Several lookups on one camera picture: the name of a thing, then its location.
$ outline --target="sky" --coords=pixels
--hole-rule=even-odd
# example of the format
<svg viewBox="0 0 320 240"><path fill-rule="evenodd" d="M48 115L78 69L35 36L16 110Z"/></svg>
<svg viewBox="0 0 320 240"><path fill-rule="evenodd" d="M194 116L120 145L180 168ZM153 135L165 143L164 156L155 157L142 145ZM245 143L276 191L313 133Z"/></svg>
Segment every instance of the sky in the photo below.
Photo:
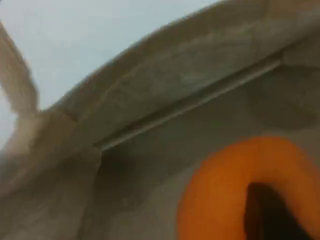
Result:
<svg viewBox="0 0 320 240"><path fill-rule="evenodd" d="M0 0L0 20L48 108L154 30L218 0ZM0 91L0 149L16 116Z"/></svg>

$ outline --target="dark object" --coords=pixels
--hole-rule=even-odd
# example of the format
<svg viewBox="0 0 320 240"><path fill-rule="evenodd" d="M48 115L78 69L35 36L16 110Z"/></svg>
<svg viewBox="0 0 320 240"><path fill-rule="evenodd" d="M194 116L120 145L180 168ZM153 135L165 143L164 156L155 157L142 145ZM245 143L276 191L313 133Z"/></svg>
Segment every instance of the dark object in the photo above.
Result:
<svg viewBox="0 0 320 240"><path fill-rule="evenodd" d="M247 240L312 240L281 196L266 184L248 187L244 217Z"/></svg>
<svg viewBox="0 0 320 240"><path fill-rule="evenodd" d="M0 154L0 186L13 179L13 176L18 174L19 169L16 159Z"/></svg>

